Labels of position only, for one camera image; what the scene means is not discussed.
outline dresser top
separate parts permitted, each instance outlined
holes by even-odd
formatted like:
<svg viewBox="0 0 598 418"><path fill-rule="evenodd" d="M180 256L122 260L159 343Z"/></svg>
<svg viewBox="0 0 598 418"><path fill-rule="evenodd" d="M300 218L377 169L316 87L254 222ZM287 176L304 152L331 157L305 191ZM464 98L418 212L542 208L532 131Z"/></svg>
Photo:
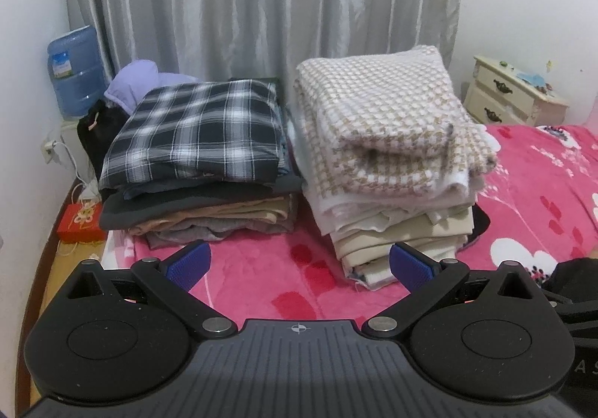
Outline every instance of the dresser top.
<svg viewBox="0 0 598 418"><path fill-rule="evenodd" d="M486 58L484 56L474 56L474 57L477 60L478 64L480 64L480 65L488 68L489 70L494 71L495 73L499 74L500 76L508 79L509 82L515 84L519 89L521 89L522 91L525 91L529 95L536 97L536 98L544 101L545 103L552 103L552 104L560 105L560 106L569 106L569 103L566 100L564 100L562 97L560 97L556 92L548 91L548 94L545 95L543 92L539 91L531 84L528 84L525 81L523 81L523 79L519 79L517 77L517 74L523 73L523 71L521 71L520 69L517 69L512 64L507 64L506 67L503 67L500 65L500 61L497 61L496 59Z"/></svg>

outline pink floral bedspread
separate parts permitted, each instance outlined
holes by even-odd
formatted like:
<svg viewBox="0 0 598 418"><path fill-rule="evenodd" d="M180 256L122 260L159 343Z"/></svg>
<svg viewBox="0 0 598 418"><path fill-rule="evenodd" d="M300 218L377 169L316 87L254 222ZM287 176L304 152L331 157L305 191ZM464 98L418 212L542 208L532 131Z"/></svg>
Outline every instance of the pink floral bedspread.
<svg viewBox="0 0 598 418"><path fill-rule="evenodd" d="M598 244L598 140L572 126L557 136L526 126L487 131L499 165L478 204L491 224L459 258L472 269L517 260L543 280L558 262L585 256ZM407 294L398 283L371 292L345 280L304 201L291 234L243 230L210 245L212 267L191 293L240 326L247 318L355 319L361 325ZM178 249L151 251L143 238L125 233L115 245L120 268Z"/></svg>

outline red box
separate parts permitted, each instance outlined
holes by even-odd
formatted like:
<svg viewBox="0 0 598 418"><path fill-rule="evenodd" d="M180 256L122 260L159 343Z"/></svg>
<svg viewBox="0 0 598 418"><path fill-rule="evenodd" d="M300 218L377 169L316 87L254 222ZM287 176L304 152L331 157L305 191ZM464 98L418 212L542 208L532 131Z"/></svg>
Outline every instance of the red box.
<svg viewBox="0 0 598 418"><path fill-rule="evenodd" d="M64 243L105 241L108 234L99 226L100 203L69 204L58 226L58 237Z"/></svg>

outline cream dresser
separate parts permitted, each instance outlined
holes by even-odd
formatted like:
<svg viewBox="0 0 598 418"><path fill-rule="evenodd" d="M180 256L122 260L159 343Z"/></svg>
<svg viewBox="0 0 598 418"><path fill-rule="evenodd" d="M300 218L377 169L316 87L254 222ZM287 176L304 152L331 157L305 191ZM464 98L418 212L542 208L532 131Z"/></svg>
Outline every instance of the cream dresser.
<svg viewBox="0 0 598 418"><path fill-rule="evenodd" d="M483 124L558 125L569 106L554 91L543 94L519 79L516 67L476 56L474 80L463 103Z"/></svg>

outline crosshair symbol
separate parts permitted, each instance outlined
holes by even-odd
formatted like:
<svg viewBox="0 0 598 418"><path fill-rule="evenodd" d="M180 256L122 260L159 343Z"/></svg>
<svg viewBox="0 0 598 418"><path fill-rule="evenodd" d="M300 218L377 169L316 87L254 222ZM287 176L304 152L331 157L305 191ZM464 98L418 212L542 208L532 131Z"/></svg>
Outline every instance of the crosshair symbol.
<svg viewBox="0 0 598 418"><path fill-rule="evenodd" d="M309 327L306 327L302 323L296 323L292 327L289 327L289 329L291 329L293 332L296 332L297 334L301 334L302 332L309 330Z"/></svg>

